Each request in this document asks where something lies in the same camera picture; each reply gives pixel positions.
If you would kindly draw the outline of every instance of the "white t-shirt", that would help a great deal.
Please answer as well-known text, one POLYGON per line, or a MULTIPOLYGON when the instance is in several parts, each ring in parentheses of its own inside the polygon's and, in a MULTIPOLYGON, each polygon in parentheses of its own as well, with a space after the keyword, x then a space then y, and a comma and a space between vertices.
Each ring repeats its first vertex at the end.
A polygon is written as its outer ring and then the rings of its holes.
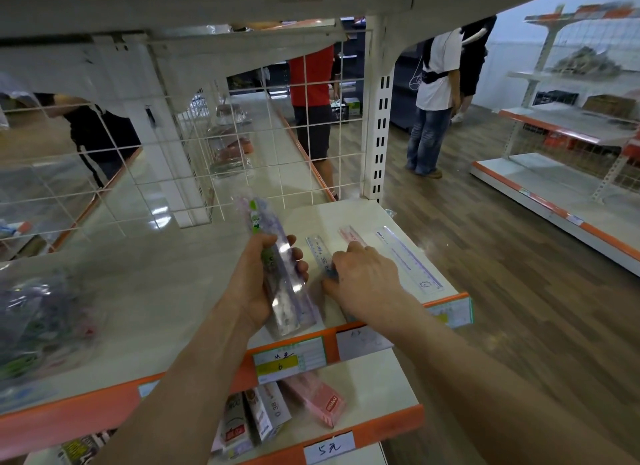
MULTIPOLYGON (((460 69, 462 34, 460 29, 436 36, 431 45, 429 65, 422 64, 427 72, 443 73, 460 69)), ((420 83, 415 105, 427 111, 445 110, 452 106, 449 77, 436 79, 433 83, 420 83)))

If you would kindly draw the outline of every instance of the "yellow price label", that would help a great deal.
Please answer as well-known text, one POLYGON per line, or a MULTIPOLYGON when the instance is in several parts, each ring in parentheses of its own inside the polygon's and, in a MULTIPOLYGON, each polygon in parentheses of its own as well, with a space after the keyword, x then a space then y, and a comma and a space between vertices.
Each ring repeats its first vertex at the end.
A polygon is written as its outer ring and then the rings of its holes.
POLYGON ((264 376, 285 369, 291 369, 292 367, 298 367, 298 356, 289 356, 284 359, 278 359, 277 361, 260 364, 255 367, 255 371, 258 376, 264 376))

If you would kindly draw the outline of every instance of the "red logo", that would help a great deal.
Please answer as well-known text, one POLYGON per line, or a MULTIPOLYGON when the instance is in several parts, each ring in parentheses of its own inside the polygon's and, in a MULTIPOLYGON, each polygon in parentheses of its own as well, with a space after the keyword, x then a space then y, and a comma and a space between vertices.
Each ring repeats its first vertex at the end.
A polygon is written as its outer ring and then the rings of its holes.
POLYGON ((338 396, 333 395, 331 396, 331 399, 329 399, 329 403, 326 405, 325 409, 327 411, 331 411, 337 403, 338 403, 338 396))
POLYGON ((240 436, 244 433, 244 425, 240 425, 236 428, 230 429, 225 435, 225 441, 231 441, 233 438, 240 436))

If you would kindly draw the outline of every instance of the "red shirt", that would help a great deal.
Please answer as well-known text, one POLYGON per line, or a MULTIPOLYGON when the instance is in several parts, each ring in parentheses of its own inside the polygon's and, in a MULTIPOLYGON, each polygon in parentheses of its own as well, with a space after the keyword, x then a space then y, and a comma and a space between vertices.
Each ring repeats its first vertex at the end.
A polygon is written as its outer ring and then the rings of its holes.
MULTIPOLYGON (((296 57, 289 61, 289 78, 291 84, 305 82, 305 57, 296 57)), ((333 67, 333 46, 308 54, 307 81, 308 83, 324 81, 321 84, 310 84, 307 88, 308 106, 323 106, 329 104, 329 81, 331 81, 333 67)), ((291 104, 307 106, 305 86, 291 87, 291 104)))

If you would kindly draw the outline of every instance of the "white sneaker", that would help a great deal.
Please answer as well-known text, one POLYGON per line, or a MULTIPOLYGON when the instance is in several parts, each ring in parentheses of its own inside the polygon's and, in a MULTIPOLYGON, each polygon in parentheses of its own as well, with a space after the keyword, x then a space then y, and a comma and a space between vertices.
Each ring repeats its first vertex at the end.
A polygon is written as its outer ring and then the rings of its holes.
POLYGON ((462 121, 465 119, 465 114, 462 112, 458 112, 456 114, 453 115, 453 118, 451 118, 451 122, 452 123, 462 123, 462 121))

